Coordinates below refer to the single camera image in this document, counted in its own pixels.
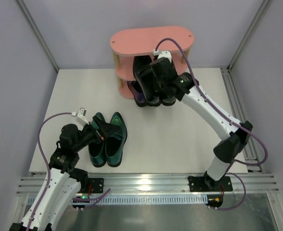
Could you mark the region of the green metallic loafer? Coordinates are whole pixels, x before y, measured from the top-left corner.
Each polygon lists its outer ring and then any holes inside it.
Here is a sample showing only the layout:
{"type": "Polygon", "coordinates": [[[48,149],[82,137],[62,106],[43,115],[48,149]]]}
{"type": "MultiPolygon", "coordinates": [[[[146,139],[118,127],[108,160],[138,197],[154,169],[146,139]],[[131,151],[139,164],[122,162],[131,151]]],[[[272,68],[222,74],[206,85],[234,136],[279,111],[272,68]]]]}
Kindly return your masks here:
{"type": "Polygon", "coordinates": [[[119,112],[115,112],[112,115],[110,123],[112,125],[119,126],[119,130],[117,130],[106,141],[105,144],[106,161],[110,167],[118,167],[122,162],[123,149],[128,137],[128,132],[125,121],[119,112]]]}
{"type": "MultiPolygon", "coordinates": [[[[105,122],[105,118],[102,113],[97,112],[95,116],[98,117],[101,121],[105,122]]],[[[91,124],[94,128],[98,129],[98,125],[94,120],[91,124]]],[[[104,145],[105,143],[101,142],[99,144],[91,143],[88,146],[90,161],[94,165],[94,167],[103,167],[106,163],[104,145]]]]}

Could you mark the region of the black patent loafer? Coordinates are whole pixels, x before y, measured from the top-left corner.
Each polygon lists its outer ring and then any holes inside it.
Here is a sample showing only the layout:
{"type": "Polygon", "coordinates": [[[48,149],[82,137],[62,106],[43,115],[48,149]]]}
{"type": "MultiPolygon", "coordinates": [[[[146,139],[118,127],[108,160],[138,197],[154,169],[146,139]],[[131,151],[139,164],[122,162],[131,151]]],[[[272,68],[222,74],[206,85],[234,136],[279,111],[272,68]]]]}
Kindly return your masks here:
{"type": "Polygon", "coordinates": [[[133,75],[141,87],[148,106],[157,107],[161,104],[159,94],[154,90],[154,77],[150,68],[150,55],[135,56],[133,59],[133,75]]]}
{"type": "Polygon", "coordinates": [[[166,96],[165,94],[162,94],[162,93],[158,93],[158,94],[159,94],[160,102],[164,106],[172,106],[176,102],[175,96],[166,96]]]}

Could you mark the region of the purple metallic loafer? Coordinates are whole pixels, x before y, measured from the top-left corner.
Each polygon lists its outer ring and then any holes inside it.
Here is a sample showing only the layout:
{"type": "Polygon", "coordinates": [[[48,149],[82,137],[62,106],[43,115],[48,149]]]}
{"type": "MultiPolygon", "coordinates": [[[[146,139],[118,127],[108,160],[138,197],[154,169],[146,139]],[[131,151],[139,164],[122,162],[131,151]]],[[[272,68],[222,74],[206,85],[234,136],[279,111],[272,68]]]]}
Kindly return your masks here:
{"type": "Polygon", "coordinates": [[[135,103],[139,107],[147,106],[145,96],[142,92],[142,89],[141,89],[139,83],[137,81],[128,81],[127,86],[129,88],[129,90],[131,91],[131,93],[133,94],[133,98],[134,98],[135,103]]]}

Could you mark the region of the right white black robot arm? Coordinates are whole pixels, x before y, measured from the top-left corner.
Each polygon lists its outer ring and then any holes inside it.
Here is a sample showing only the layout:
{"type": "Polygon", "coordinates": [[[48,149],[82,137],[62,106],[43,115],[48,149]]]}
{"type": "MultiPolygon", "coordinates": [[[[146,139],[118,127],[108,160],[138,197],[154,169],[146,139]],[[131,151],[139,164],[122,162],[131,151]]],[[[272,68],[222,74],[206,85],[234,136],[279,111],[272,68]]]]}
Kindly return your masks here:
{"type": "Polygon", "coordinates": [[[235,157],[247,145],[252,124],[241,122],[212,102],[192,70],[179,75],[173,63],[164,57],[151,62],[150,68],[154,76],[154,89],[189,106],[220,138],[221,141],[213,149],[215,157],[203,176],[203,184],[208,190],[218,190],[235,157]]]}

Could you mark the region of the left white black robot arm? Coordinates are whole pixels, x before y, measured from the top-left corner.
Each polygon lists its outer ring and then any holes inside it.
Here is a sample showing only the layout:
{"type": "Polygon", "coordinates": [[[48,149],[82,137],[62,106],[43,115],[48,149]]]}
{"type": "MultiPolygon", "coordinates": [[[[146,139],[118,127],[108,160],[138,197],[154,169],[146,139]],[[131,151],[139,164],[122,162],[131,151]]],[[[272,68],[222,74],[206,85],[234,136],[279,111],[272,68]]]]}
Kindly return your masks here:
{"type": "Polygon", "coordinates": [[[106,141],[120,127],[99,119],[92,118],[94,127],[85,117],[77,116],[83,126],[79,130],[75,124],[62,127],[56,149],[48,161],[43,160],[47,167],[47,175],[37,197],[21,222],[13,223],[12,231],[53,231],[70,204],[73,197],[89,186],[88,173],[76,168],[79,151],[86,146],[106,141]]]}

